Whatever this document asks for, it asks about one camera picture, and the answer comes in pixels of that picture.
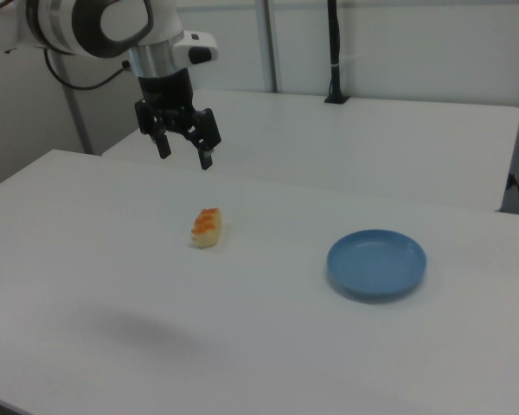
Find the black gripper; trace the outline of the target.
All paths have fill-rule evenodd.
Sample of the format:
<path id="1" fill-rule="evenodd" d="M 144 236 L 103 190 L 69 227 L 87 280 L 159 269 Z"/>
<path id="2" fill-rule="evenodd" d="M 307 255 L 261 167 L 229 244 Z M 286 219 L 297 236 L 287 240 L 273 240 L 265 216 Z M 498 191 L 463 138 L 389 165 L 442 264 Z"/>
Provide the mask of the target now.
<path id="1" fill-rule="evenodd" d="M 155 143 L 159 156 L 165 159 L 171 154 L 166 129 L 183 131 L 183 136 L 197 149 L 201 168 L 209 169 L 221 134 L 210 108 L 194 109 L 189 70 L 161 78 L 139 77 L 138 83 L 143 94 L 135 103 L 138 127 Z"/>

